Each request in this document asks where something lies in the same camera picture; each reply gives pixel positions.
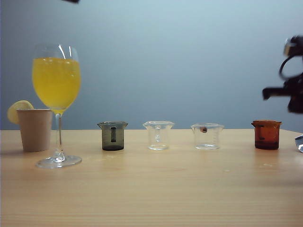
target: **glass stem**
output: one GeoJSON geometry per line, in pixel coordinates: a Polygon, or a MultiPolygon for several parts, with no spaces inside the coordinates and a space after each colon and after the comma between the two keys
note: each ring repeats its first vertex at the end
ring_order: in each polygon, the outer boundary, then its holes
{"type": "Polygon", "coordinates": [[[64,152],[62,147],[62,140],[61,140],[61,114],[56,114],[56,122],[57,122],[57,149],[56,149],[56,162],[64,161],[64,152]]]}

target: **yellow drink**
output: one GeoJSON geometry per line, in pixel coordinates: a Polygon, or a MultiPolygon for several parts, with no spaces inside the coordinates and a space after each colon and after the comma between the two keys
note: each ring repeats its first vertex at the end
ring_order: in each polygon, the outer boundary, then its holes
{"type": "Polygon", "coordinates": [[[34,89],[55,114],[62,114],[73,103],[80,83],[80,67],[75,60],[47,57],[33,61],[34,89]]]}

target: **dark gray beaker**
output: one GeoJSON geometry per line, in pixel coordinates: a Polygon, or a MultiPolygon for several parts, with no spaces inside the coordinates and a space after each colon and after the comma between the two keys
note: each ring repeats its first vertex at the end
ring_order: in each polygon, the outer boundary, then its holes
{"type": "Polygon", "coordinates": [[[97,125],[102,130],[103,150],[124,149],[124,128],[127,122],[100,122],[97,125]]]}

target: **clear glass beaker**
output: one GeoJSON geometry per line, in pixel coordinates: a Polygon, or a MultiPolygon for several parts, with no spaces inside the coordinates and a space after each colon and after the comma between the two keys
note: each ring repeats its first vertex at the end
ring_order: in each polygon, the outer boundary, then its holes
{"type": "Polygon", "coordinates": [[[148,132],[149,149],[163,150],[169,148],[169,130],[174,126],[173,122],[168,121],[149,121],[143,126],[148,132]]]}
{"type": "Polygon", "coordinates": [[[100,122],[97,125],[102,130],[103,150],[124,149],[124,128],[127,122],[100,122]]]}
{"type": "Polygon", "coordinates": [[[279,132],[282,122],[256,120],[251,124],[255,127],[255,148],[267,150],[279,148],[279,132]]]}
{"type": "Polygon", "coordinates": [[[197,123],[191,126],[195,137],[195,148],[197,149],[218,149],[219,133],[223,125],[213,123],[197,123]]]}

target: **paper cup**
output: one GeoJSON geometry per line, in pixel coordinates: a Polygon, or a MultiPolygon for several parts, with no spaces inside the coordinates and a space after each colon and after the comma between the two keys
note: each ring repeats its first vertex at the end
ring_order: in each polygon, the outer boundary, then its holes
{"type": "Polygon", "coordinates": [[[49,149],[53,114],[49,109],[17,110],[24,152],[49,149]]]}

